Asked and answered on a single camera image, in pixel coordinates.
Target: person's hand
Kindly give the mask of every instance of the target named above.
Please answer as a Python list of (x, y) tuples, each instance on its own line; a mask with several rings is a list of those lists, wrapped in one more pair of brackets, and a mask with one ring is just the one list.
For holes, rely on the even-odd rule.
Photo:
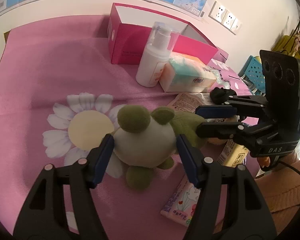
[(261, 168), (269, 167), (270, 165), (270, 158), (269, 157), (257, 157), (257, 161)]

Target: blue plastic basket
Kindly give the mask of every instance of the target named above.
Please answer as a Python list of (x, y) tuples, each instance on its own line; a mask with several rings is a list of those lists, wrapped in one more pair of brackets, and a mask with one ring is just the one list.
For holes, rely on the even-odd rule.
[(244, 74), (262, 92), (266, 92), (265, 76), (262, 74), (262, 65), (254, 57), (249, 57), (250, 62)]

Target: open pink cardboard box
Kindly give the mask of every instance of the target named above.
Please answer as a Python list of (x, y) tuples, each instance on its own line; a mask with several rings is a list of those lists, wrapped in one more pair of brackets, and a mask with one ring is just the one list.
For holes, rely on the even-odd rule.
[(112, 64), (140, 63), (154, 22), (164, 22), (181, 32), (173, 49), (208, 64), (218, 48), (190, 22), (172, 15), (134, 5), (113, 3), (108, 25)]

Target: pink packet with printed text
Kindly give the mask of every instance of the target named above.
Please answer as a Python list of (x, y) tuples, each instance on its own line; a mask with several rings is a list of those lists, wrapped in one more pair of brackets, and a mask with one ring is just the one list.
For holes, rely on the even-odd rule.
[(176, 192), (165, 204), (160, 214), (181, 224), (189, 226), (197, 206), (200, 190), (189, 182), (185, 175)]

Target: green and white plush toy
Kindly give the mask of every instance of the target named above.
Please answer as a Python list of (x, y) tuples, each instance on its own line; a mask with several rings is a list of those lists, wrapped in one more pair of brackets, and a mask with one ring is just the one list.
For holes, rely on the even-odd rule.
[(128, 165), (126, 181), (130, 188), (146, 189), (153, 178), (154, 168), (170, 169), (177, 154), (176, 136), (185, 134), (192, 146), (201, 148), (206, 139), (195, 133), (205, 122), (201, 116), (190, 112), (174, 112), (159, 107), (151, 113), (143, 106), (127, 105), (118, 112), (120, 127), (113, 132), (114, 152), (106, 172), (118, 178), (123, 165)]

